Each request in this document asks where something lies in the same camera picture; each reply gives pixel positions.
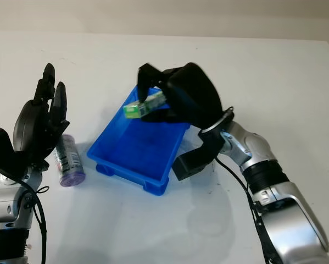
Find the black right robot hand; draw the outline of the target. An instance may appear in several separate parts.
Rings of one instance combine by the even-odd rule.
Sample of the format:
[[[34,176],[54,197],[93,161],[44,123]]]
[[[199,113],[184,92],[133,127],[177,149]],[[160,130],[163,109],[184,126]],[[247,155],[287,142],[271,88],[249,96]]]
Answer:
[[[139,67],[138,100],[143,103],[149,89],[163,92],[168,108],[156,109],[141,119],[145,122],[189,123],[206,129],[223,115],[220,97],[213,83],[195,63],[160,71],[149,63]]]

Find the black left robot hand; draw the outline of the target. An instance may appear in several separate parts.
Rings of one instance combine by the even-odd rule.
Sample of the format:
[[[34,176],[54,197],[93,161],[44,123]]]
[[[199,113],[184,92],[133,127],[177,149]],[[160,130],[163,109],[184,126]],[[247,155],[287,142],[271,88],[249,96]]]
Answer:
[[[15,123],[13,147],[27,166],[43,163],[70,124],[63,82],[55,84],[55,68],[48,63],[33,99],[27,101]]]

